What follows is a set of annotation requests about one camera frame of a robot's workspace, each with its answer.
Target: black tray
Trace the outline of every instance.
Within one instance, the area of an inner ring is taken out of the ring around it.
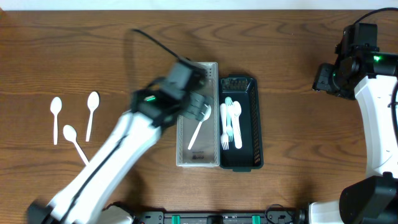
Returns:
[[[239,123],[243,146],[236,149],[233,142],[230,142],[229,150],[223,150],[220,143],[220,167],[235,172],[260,169],[264,165],[264,159],[257,81],[245,75],[229,75],[228,78],[222,78],[219,82],[220,104],[225,102],[227,96],[233,101],[238,101],[242,107]]]

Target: white background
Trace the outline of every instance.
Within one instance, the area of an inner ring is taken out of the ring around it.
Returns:
[[[0,0],[7,10],[379,9],[398,0]]]

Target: table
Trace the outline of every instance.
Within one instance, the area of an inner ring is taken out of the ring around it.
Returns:
[[[21,223],[83,168],[62,136],[72,125],[92,158],[129,106],[130,92],[165,75],[174,58],[129,29],[141,28],[221,77],[245,72],[259,85],[264,167],[250,173],[175,165],[176,127],[131,169],[109,202],[135,210],[265,210],[338,199],[364,178],[358,103],[311,90],[319,64],[334,62],[343,28],[364,11],[46,11],[0,19],[0,223]],[[398,52],[396,14],[379,24],[381,51]],[[87,97],[96,90],[90,142]],[[58,145],[50,102],[59,96]]]

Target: green indicator light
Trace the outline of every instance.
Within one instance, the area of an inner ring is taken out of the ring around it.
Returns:
[[[146,99],[146,101],[152,101],[152,100],[155,100],[155,99],[156,99],[156,97],[152,97],[152,98]]]
[[[374,59],[376,62],[378,62],[378,61],[381,59],[381,57],[380,57],[380,56],[373,56],[373,59]]]

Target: fork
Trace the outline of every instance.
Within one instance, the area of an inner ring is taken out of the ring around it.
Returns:
[[[227,111],[229,110],[230,107],[232,107],[233,102],[232,102],[231,97],[225,98],[225,105],[226,105]],[[234,139],[234,133],[233,133],[233,129],[231,126],[231,115],[228,112],[226,114],[226,132],[228,133],[229,141],[232,142]]]
[[[229,149],[229,137],[228,134],[226,133],[226,105],[225,103],[222,103],[220,105],[220,115],[221,115],[221,123],[223,124],[223,134],[221,135],[221,146],[223,147],[223,150],[228,150]]]

